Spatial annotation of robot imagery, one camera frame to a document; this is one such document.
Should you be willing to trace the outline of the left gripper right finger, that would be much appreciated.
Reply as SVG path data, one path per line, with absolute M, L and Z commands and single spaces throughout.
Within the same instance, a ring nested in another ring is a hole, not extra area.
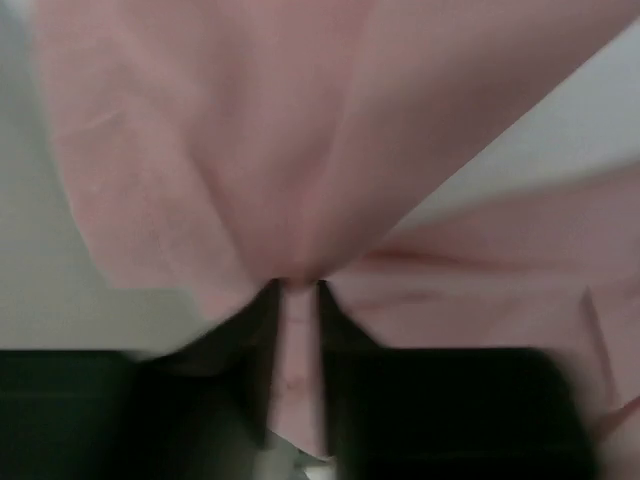
M 534 348 L 385 347 L 317 285 L 324 435 L 339 479 L 596 479 L 572 384 Z

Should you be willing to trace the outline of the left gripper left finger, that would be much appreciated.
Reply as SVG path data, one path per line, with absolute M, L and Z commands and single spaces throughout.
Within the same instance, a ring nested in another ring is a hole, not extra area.
M 3 350 L 5 479 L 250 479 L 267 445 L 282 285 L 175 352 Z

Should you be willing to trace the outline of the pink trousers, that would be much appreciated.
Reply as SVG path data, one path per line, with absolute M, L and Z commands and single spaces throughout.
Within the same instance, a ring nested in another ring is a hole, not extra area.
M 328 277 L 390 346 L 553 346 L 638 454 L 637 2 L 38 1 L 31 25 L 114 285 L 219 321 Z

